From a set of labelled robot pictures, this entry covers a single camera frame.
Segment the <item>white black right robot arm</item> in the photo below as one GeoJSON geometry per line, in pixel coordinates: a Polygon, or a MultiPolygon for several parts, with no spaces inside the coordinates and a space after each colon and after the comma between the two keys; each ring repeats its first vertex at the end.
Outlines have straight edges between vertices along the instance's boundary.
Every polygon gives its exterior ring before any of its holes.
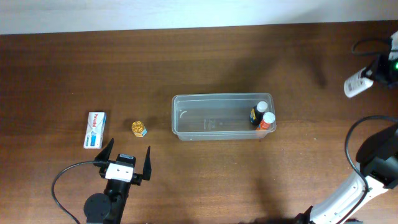
{"type": "MultiPolygon", "coordinates": [[[[369,66],[349,77],[344,83],[345,95],[352,98],[374,82],[397,85],[397,50],[378,55],[369,66]]],[[[356,121],[345,138],[345,155],[353,173],[326,200],[298,214],[294,223],[345,223],[371,199],[397,187],[397,118],[372,115],[356,121]],[[370,120],[394,124],[368,137],[352,160],[348,149],[351,135],[357,126],[370,120]]]]}

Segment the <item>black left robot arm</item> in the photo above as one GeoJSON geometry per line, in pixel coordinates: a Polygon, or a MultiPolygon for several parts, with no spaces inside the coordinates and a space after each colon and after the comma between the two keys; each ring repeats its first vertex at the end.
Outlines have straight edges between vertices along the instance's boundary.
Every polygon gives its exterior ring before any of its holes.
{"type": "Polygon", "coordinates": [[[150,148],[147,149],[143,171],[135,172],[136,158],[126,154],[118,154],[116,160],[109,159],[114,141],[95,157],[95,166],[99,167],[99,175],[107,180],[104,192],[91,195],[84,204],[87,223],[119,224],[123,217],[129,191],[132,185],[140,186],[142,181],[150,180],[152,167],[150,148]]]}

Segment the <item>orange tube white cap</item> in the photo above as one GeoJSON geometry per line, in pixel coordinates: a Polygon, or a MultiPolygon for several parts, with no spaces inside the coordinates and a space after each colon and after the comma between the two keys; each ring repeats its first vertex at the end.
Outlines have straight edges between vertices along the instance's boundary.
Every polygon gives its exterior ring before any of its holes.
{"type": "Polygon", "coordinates": [[[271,124],[275,122],[275,114],[272,112],[266,112],[262,116],[262,120],[257,126],[257,131],[268,130],[271,124]]]}

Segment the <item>dark syrup bottle white cap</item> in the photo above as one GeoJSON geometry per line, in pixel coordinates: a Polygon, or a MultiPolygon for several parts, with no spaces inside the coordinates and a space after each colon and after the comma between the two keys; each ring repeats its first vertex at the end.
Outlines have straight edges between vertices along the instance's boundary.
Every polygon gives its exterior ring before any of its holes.
{"type": "Polygon", "coordinates": [[[254,106],[251,110],[250,114],[250,122],[254,126],[258,126],[262,121],[262,117],[264,113],[267,111],[268,104],[265,101],[260,101],[256,106],[254,106]]]}

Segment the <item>white plastic lotion bottle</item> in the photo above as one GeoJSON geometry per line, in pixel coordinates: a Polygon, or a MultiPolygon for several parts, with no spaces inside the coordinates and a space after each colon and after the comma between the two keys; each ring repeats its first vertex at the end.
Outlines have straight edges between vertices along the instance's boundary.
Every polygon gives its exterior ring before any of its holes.
{"type": "Polygon", "coordinates": [[[344,93],[348,98],[352,98],[371,88],[373,83],[374,81],[368,76],[368,69],[364,67],[345,80],[343,85],[344,93]]]}

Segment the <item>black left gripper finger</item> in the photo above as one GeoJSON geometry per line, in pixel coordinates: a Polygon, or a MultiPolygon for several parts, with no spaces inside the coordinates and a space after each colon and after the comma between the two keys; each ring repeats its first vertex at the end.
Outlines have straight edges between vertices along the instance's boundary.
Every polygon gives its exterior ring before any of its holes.
{"type": "Polygon", "coordinates": [[[112,138],[107,146],[95,157],[96,162],[108,162],[111,154],[111,150],[114,145],[114,139],[112,138]]]}
{"type": "Polygon", "coordinates": [[[152,173],[151,161],[150,161],[150,146],[147,148],[146,158],[143,167],[142,179],[150,180],[152,173]]]}

